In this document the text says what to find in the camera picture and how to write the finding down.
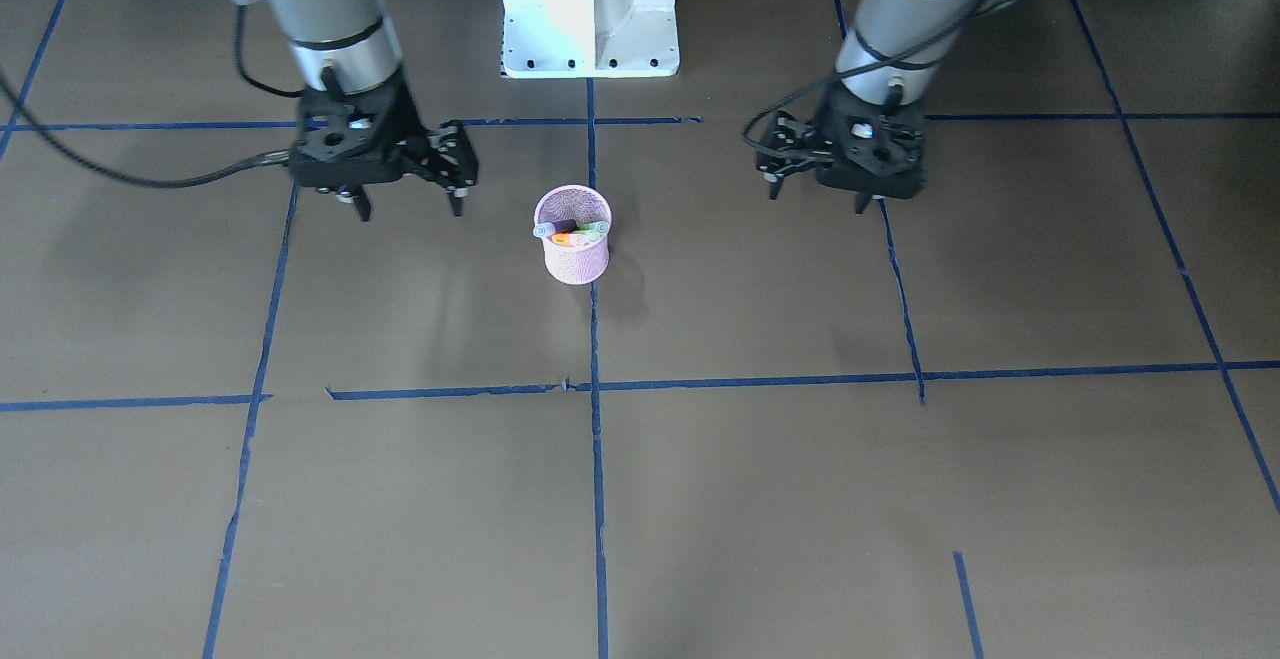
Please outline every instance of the orange marker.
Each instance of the orange marker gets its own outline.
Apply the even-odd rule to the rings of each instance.
[[[586,246],[589,241],[585,235],[571,234],[571,232],[559,232],[559,234],[549,235],[547,239],[554,241],[554,243],[561,246]]]

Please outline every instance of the marker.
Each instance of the marker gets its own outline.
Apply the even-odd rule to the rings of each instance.
[[[577,229],[577,223],[573,220],[540,221],[534,225],[534,235],[538,239],[547,239],[549,235],[559,234],[559,232],[572,232],[575,229]]]
[[[590,241],[581,234],[570,234],[570,232],[557,232],[557,234],[549,235],[547,239],[554,241],[554,243],[561,246],[586,246]]]

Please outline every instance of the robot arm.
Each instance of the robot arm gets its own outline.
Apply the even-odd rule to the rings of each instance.
[[[823,186],[854,191],[855,211],[873,198],[909,200],[923,189],[923,97],[969,17],[1012,0],[861,0],[809,123],[773,115],[756,154],[772,182],[814,168]]]
[[[284,163],[293,182],[338,195],[369,221],[365,186],[416,175],[442,186],[461,216],[479,163],[461,123],[422,125],[384,0],[266,3],[306,81]]]

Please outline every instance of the pen holder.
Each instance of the pen holder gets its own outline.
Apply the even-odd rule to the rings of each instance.
[[[586,186],[557,186],[548,191],[534,209],[534,223],[573,220],[579,225],[586,221],[613,221],[609,203],[598,191]],[[550,239],[543,239],[543,261],[547,271],[564,284],[591,284],[609,266],[609,235],[600,235],[582,246],[561,246]]]

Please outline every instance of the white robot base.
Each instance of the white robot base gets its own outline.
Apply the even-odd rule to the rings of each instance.
[[[503,0],[502,70],[513,79],[672,75],[676,0]]]

